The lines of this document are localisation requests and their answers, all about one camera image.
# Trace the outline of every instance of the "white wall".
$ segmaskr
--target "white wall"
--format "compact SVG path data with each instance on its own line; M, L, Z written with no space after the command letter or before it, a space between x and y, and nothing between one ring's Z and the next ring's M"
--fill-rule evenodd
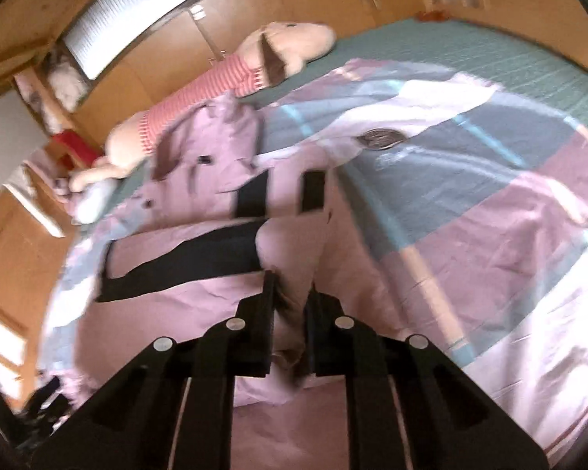
M0 97L0 186L47 137L15 90Z

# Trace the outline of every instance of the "silver screw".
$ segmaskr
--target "silver screw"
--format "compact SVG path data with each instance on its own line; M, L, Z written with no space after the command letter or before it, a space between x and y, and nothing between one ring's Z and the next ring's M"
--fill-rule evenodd
M168 351L172 348L172 340L170 338L159 338L156 339L152 346L155 347L157 351Z
M226 328L229 330L242 330L245 326L246 322L241 318L231 318L226 321Z
M339 316L334 323L337 328L343 328L345 330L351 329L355 326L355 321L349 316Z
M416 334L409 338L409 344L418 350L424 350L429 346L429 340L425 336Z

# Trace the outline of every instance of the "plush dog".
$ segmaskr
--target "plush dog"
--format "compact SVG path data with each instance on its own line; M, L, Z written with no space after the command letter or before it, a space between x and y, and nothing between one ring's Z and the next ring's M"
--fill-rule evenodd
M189 106L233 90L243 97L275 86L328 53L336 42L323 24L274 22L252 33L212 69L146 112L117 125L107 137L106 155L93 168L75 174L73 192L103 179L122 179L156 147L167 125Z

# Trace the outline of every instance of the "plush dog ear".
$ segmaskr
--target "plush dog ear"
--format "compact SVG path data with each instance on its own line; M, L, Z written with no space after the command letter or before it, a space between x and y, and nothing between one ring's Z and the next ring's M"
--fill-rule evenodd
M277 55L272 49L272 46L266 38L266 34L262 33L260 37L260 51L263 59L263 65L266 69L266 75L268 77L268 85L276 86L279 83L285 81L287 75L285 73L285 62Z

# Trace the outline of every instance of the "black stripe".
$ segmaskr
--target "black stripe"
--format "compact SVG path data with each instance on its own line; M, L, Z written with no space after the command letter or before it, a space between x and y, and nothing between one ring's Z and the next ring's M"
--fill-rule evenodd
M265 223L251 221L213 230L181 242L170 252L136 266L125 276L107 276L107 251L100 296L96 302L111 302L163 291L185 282L232 276L263 270L255 239Z
M267 192L268 170L240 187L235 217L265 217Z
M303 193L300 211L319 210L325 206L325 171L307 171L303 173Z

